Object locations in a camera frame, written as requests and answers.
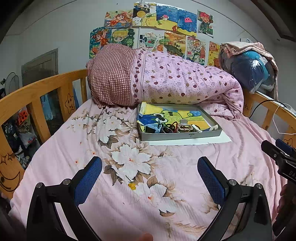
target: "clear plastic bag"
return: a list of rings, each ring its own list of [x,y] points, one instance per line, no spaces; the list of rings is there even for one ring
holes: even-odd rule
[[[270,61],[255,51],[228,57],[221,48],[219,63],[224,71],[235,77],[251,93],[255,93],[259,87],[267,91],[274,88],[275,72]]]

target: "metal bolt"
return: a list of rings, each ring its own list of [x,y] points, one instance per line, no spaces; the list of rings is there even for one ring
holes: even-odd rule
[[[70,179],[65,179],[65,180],[63,180],[63,184],[64,185],[68,185],[68,184],[70,184],[70,182],[71,182],[71,180]]]
[[[263,186],[260,183],[257,183],[256,184],[256,187],[259,188],[259,189],[262,189],[263,188]]]
[[[37,183],[37,184],[36,184],[36,187],[37,187],[37,188],[40,188],[40,187],[42,187],[42,185],[43,185],[43,183]]]
[[[232,186],[235,186],[237,184],[237,182],[234,179],[230,179],[229,184],[232,185]]]

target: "cartoon eye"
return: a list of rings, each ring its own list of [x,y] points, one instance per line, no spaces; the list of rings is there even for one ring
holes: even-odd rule
[[[163,117],[155,118],[155,120],[156,120],[157,122],[160,122],[160,123],[168,122],[168,120],[167,120],[166,118],[163,118]]]
[[[161,114],[161,113],[154,113],[153,115],[156,117],[164,117],[165,116],[164,114]]]

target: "floral bedsheet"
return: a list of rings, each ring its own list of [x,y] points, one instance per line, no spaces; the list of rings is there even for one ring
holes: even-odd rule
[[[207,156],[228,179],[262,183],[274,218],[283,182],[274,161],[260,150],[263,140],[274,140],[244,116],[214,118],[232,142],[149,146],[139,139],[136,109],[99,109],[88,100],[35,153],[14,192],[10,215],[26,225],[36,183],[59,184],[99,156],[103,170],[79,208],[101,239],[136,240],[148,232],[155,240],[197,240],[218,212],[196,167],[198,158]],[[225,235],[239,216],[238,210]]]

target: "poster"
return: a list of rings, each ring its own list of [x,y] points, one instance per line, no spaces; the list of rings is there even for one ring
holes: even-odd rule
[[[106,44],[111,42],[111,29],[100,27],[94,29],[89,39],[89,58],[93,58],[95,54]]]
[[[156,25],[156,3],[134,3],[133,7],[133,26]]]
[[[156,27],[177,31],[178,9],[170,5],[156,4]]]
[[[213,16],[201,11],[197,13],[198,20],[201,22],[199,32],[213,37]]]
[[[195,36],[197,32],[197,15],[183,9],[178,9],[178,32]]]
[[[149,32],[145,34],[140,34],[139,47],[148,51],[163,51],[163,34],[155,34],[154,32]]]
[[[220,45],[210,41],[209,57],[207,60],[207,65],[215,66],[220,69],[220,64],[218,59],[219,51],[220,51]]]
[[[135,32],[132,28],[112,29],[111,43],[122,44],[132,48],[134,35],[135,35]]]
[[[193,37],[187,38],[187,59],[205,65],[206,43]]]
[[[132,26],[133,10],[128,11],[110,11],[105,16],[105,28],[123,28]]]
[[[165,31],[164,51],[185,58],[186,35]]]

